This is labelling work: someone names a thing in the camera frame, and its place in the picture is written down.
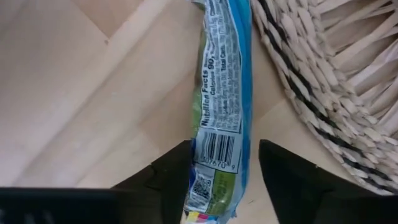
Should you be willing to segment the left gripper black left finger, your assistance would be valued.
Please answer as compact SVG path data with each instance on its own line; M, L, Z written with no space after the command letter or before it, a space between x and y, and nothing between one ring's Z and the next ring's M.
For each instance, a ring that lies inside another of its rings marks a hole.
M120 224L180 224L192 164L184 140L112 189L121 199Z

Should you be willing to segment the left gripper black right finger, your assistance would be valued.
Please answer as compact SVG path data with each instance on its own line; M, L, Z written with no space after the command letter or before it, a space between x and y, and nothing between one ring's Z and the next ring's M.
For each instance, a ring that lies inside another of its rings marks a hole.
M259 163L279 224L315 224L327 194L354 189L354 183L270 140L259 141Z

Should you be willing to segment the blue silver granola bar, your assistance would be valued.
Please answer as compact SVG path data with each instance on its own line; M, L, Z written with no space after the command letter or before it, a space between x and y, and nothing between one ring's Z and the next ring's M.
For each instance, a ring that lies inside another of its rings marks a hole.
M227 224L249 179L250 0L192 0L204 12L192 102L185 224Z

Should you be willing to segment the round woven wicker mat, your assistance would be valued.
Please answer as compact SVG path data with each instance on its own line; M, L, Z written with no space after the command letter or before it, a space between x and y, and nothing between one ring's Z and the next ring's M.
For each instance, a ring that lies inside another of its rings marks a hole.
M398 195L398 0L251 0L295 111L365 189Z

